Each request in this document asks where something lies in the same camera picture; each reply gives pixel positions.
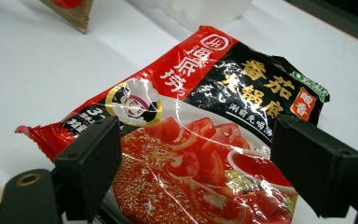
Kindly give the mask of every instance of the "hotpot seasoning packet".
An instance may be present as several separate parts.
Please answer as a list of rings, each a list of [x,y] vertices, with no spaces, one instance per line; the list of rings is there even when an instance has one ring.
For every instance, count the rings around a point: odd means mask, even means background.
[[[108,201],[130,223],[291,223],[297,194],[263,162],[274,120],[316,125],[328,101],[283,57],[201,26],[63,120],[16,132],[54,161],[93,122],[118,116],[123,161]]]

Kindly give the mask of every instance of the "bowl of sauce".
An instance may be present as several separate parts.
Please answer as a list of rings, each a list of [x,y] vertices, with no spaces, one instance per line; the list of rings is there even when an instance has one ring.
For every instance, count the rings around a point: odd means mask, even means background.
[[[252,155],[251,152],[241,154],[232,150],[228,153],[227,159],[236,171],[257,183],[266,181],[282,193],[297,194],[281,170],[268,158]]]

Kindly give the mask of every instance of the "white plastic container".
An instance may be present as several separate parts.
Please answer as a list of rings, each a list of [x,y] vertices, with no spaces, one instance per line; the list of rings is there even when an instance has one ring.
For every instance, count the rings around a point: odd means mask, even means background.
[[[190,31],[218,26],[242,15],[253,0],[149,0]]]

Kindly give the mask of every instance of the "table surface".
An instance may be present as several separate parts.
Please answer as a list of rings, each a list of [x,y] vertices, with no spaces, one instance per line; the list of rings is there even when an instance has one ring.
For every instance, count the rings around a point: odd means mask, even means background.
[[[254,0],[217,26],[253,49],[279,55],[325,86],[319,128],[358,149],[358,40],[281,0]],[[0,186],[53,164],[19,125],[56,122],[192,33],[143,1],[98,0],[82,35],[35,0],[0,0]],[[317,218],[300,199],[293,223],[353,223]]]

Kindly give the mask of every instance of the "red circle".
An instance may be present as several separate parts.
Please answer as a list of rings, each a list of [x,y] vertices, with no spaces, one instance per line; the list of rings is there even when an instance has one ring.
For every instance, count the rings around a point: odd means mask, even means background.
[[[73,8],[80,5],[82,0],[52,0],[55,5],[64,8]]]

